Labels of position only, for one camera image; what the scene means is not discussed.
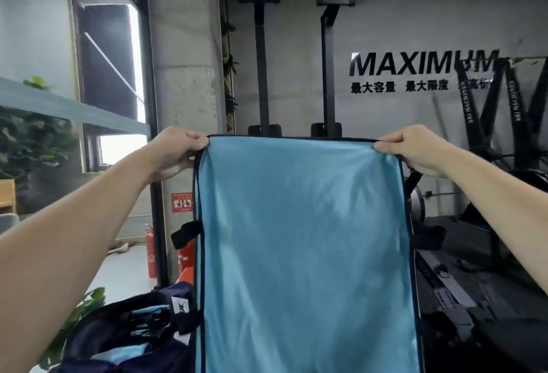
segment white floor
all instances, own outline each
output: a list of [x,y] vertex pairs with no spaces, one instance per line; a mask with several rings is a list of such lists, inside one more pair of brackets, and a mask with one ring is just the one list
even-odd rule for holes
[[[150,292],[156,286],[156,279],[148,278],[146,246],[136,245],[127,253],[107,256],[88,291],[100,286],[105,287],[106,304]],[[31,370],[31,373],[39,372],[43,370],[37,366]]]

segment open bag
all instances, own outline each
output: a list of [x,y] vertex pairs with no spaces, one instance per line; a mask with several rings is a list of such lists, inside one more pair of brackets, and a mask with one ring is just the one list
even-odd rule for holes
[[401,161],[364,139],[212,136],[195,160],[196,373],[418,373]]

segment concrete wall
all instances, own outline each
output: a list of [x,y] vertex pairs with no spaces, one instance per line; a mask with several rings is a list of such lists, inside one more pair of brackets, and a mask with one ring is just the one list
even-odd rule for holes
[[[0,76],[19,82],[40,76],[52,86],[53,93],[78,99],[71,22],[69,0],[0,0]],[[76,147],[59,167],[33,172],[31,190],[23,201],[26,212],[44,208],[96,175],[83,172],[80,148]],[[133,236],[144,235],[150,214],[147,189],[131,213],[144,217],[136,217],[138,226],[124,228],[125,234],[120,236],[128,236],[129,231],[138,233]]]
[[[226,132],[218,0],[150,0],[154,78],[160,128]],[[167,235],[192,220],[172,213],[171,194],[192,191],[192,172],[163,183]],[[168,241],[170,278],[178,275]]]
[[[281,0],[267,5],[265,34],[271,123],[279,123],[287,136],[310,135],[310,125],[323,121],[320,16],[324,8],[316,0]],[[356,0],[356,7],[341,8],[334,27],[335,93],[337,121],[347,137],[378,138],[383,134],[422,123],[448,139],[466,147],[464,118],[451,67],[428,74],[419,73],[420,52],[437,51],[441,60],[445,51],[493,50],[501,56],[548,55],[548,14],[543,9],[548,0]],[[237,66],[234,77],[235,98],[239,104],[237,133],[245,134],[249,125],[258,124],[257,68],[254,41],[253,7],[229,0],[230,22],[236,26],[231,34],[232,53]],[[414,60],[417,74],[397,72],[403,63],[400,52],[419,54]],[[396,74],[389,69],[378,71],[387,52],[392,52]],[[349,75],[353,53],[362,61],[376,53],[373,75]],[[540,64],[519,68],[525,98],[531,96]],[[470,72],[477,79],[490,79],[491,72]],[[407,92],[407,81],[447,80],[448,90]],[[393,93],[352,93],[353,82],[360,85],[394,82]],[[481,108],[485,90],[476,90]],[[433,98],[441,108],[436,113]],[[512,151],[509,108],[506,92],[501,94],[497,116],[495,144],[503,152]],[[543,133],[548,142],[548,134]],[[424,178],[420,186],[434,192],[452,191],[444,182]],[[451,214],[453,199],[429,200],[427,215]]]

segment white label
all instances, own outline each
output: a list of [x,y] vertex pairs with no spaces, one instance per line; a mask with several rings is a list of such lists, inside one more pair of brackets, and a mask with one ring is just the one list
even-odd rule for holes
[[173,311],[175,312],[175,314],[179,314],[180,312],[188,314],[190,312],[190,308],[188,307],[188,300],[184,298],[172,297],[172,303]]

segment fire safety sign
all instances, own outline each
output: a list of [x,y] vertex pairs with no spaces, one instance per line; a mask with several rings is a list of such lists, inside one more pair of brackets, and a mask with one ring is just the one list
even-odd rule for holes
[[178,192],[172,194],[172,207],[174,213],[185,213],[194,210],[191,192]]

